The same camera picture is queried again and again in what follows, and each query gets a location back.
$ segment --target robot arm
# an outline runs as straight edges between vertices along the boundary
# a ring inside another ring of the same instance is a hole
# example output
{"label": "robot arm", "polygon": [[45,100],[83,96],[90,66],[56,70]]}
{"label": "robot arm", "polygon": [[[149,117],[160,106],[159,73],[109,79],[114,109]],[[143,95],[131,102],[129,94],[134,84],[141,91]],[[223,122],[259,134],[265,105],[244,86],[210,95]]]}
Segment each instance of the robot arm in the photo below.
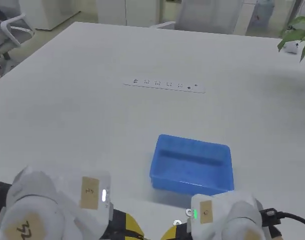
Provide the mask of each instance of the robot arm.
{"label": "robot arm", "polygon": [[0,240],[142,240],[129,214],[110,202],[110,175],[49,176],[25,168],[7,191]]}

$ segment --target white table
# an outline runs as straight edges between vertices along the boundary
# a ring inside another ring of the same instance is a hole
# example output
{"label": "white table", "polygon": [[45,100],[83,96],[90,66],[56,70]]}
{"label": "white table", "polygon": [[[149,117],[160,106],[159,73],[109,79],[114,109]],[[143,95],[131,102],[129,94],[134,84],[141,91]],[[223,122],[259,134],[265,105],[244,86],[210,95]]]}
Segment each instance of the white table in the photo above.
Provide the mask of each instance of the white table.
{"label": "white table", "polygon": [[[108,170],[115,206],[158,240],[188,203],[151,187],[157,138],[170,134],[230,146],[237,190],[305,218],[305,63],[278,42],[74,23],[0,79],[0,181],[27,164]],[[133,77],[206,93],[123,85]],[[279,229],[305,239],[303,224]]]}

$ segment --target white office chair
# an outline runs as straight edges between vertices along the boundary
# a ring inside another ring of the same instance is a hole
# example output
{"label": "white office chair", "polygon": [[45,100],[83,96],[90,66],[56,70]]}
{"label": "white office chair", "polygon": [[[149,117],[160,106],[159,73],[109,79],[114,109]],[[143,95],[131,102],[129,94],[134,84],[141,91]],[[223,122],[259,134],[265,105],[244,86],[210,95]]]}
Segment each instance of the white office chair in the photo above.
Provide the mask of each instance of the white office chair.
{"label": "white office chair", "polygon": [[21,12],[19,0],[0,0],[0,10],[7,17],[0,21],[0,76],[3,76],[18,64],[8,52],[31,39],[35,31]]}
{"label": "white office chair", "polygon": [[151,28],[245,35],[256,0],[182,0],[176,21]]}

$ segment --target blue container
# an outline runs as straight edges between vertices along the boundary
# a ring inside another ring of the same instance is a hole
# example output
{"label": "blue container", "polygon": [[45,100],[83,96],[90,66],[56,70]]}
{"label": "blue container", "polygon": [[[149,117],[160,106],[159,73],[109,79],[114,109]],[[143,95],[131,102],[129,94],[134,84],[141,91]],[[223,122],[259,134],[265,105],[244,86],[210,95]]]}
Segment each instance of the blue container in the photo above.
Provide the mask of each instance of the blue container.
{"label": "blue container", "polygon": [[159,136],[149,176],[154,188],[180,194],[234,190],[228,146],[170,135]]}

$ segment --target electrical outlet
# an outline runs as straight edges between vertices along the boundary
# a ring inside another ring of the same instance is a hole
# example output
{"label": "electrical outlet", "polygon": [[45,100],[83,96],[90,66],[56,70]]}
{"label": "electrical outlet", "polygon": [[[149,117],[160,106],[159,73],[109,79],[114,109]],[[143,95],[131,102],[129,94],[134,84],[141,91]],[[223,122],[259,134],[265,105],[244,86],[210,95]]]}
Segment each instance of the electrical outlet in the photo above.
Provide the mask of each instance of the electrical outlet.
{"label": "electrical outlet", "polygon": [[146,87],[154,89],[168,89],[168,90],[177,90],[193,93],[205,93],[205,88],[199,83],[185,84],[182,82],[176,81],[163,81],[163,80],[150,80],[150,79],[141,79],[133,78],[128,79],[124,82],[125,85],[137,86],[137,87]]}

